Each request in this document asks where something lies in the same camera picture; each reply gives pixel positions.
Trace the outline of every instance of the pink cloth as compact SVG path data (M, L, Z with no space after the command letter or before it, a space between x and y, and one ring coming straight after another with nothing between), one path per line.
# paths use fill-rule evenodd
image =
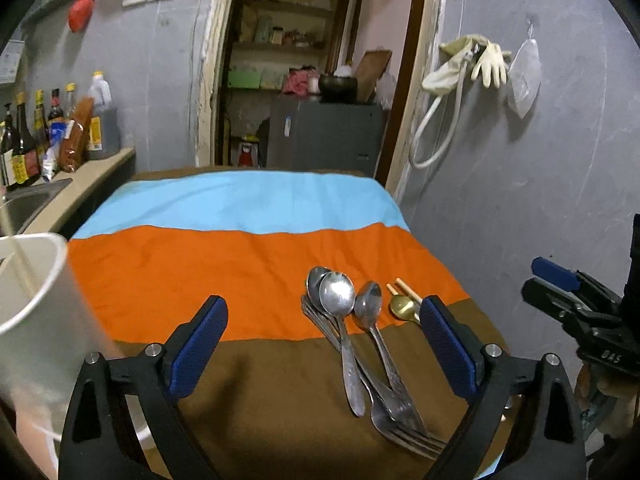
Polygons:
M282 85L283 94L295 94L300 97L306 97L309 92L309 78L319 77L315 70L296 70L287 75L287 79Z

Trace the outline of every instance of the sink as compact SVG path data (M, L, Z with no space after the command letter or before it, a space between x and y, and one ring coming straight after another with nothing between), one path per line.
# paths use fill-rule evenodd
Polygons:
M33 219L70 183L70 178L64 178L7 193L4 199L8 203L4 207L9 210L9 218L14 226L15 234L24 232ZM0 228L0 236L5 236L2 228Z

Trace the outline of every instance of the human hand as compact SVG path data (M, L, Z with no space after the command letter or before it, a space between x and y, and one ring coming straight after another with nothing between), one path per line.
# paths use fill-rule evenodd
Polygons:
M582 410L590 405L591 375L591 365L584 364L576 379L574 397ZM613 438L627 436L638 416L640 381L607 371L598 378L596 386L604 395L617 399L611 413L598 425L598 430Z
M507 83L507 66L504 63L500 45L491 42L487 44L482 56L471 71L471 81L478 78L480 71L482 71L482 84L485 88L489 88L492 77L496 88L500 88L500 83Z

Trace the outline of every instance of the kitchen counter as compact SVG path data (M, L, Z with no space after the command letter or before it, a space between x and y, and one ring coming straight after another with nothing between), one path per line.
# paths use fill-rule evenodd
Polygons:
M59 229L73 216L80 206L104 183L116 170L130 161L135 155L134 148L122 148L116 155L104 160L89 160L75 173L58 173L54 178L70 178L71 184L39 213L24 231L25 234L59 232Z

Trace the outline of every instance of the metal screw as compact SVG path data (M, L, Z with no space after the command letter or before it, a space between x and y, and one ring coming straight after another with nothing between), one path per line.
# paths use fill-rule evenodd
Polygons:
M558 366L560 364L560 358L556 354L547 354L546 362L552 366Z
M100 359L100 352L91 352L84 358L84 360L90 365L97 363L98 359Z
M156 357L162 351L162 345L158 343L151 343L145 348L145 354L149 357Z
M491 357L500 357L500 355L502 355L502 348L500 348L495 343L489 343L484 347L484 351L487 352Z

